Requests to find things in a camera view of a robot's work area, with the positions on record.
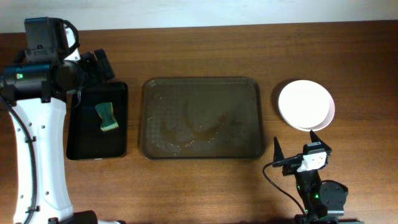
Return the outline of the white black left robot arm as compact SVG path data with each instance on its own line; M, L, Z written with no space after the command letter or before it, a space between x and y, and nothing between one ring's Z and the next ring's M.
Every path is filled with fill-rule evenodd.
M1 101L14 125L18 198L14 223L98 223L91 210L75 212L65 178L63 125L67 95L114 78L104 50L79 54L69 21L24 21L27 48L1 75Z

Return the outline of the brown serving tray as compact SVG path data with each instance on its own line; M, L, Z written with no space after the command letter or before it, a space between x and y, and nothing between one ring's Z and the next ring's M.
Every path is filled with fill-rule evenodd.
M155 78L143 87L148 159L257 159L265 150L260 89L248 77Z

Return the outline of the white plate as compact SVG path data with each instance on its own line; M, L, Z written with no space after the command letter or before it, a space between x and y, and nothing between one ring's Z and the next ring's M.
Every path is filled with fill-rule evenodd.
M290 124L290 125L291 125L291 127L301 130L301 131L306 131L306 132L319 131L319 130L322 130L325 127L327 127L333 121L334 117L335 117L335 102L333 100L330 100L328 113L327 113L325 119L320 124L313 126L313 127L308 127L308 128L296 126L293 124Z
M277 106L287 124L308 128L325 119L330 100L333 100L331 94L320 84L310 80L297 80L283 87Z

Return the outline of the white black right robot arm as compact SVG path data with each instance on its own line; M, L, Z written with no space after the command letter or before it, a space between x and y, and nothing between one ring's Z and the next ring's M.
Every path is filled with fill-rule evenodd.
M341 219L345 214L348 188L334 180L321 180L318 171L328 164L332 149L314 131L310 131L310 139L311 142L303 146L303 152L285 157L278 139L274 138L273 160L264 166L281 167L283 176L294 176L303 204L273 181L269 183L298 205L302 213L294 217L295 223L360 223L359 220Z

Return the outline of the green yellow sponge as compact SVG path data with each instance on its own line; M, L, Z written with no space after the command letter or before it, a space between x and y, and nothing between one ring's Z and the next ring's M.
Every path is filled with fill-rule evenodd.
M107 132L119 128L116 121L112 102L100 103L95 106L95 110L101 118L100 129L102 132Z

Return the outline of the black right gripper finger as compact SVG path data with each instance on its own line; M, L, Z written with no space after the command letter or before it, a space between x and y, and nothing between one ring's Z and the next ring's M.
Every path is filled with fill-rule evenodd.
M330 148L326 143L324 143L324 142L315 134L315 132L314 132L313 130L310 130L310 139L311 139L312 143L319 142L320 145L321 145L324 149L329 149L329 148Z
M278 138L275 136L274 137L274 155L273 155L273 161L272 161L272 166L273 167L281 167L284 165L285 157L282 152L282 148L279 144Z

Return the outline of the black rectangular tray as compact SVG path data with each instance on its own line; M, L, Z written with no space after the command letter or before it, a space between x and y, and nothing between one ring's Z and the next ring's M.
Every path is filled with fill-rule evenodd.
M95 110L100 103L112 102L119 128L100 129L101 118ZM74 96L68 129L67 157L70 160L123 157L127 151L128 87L124 82L104 83Z

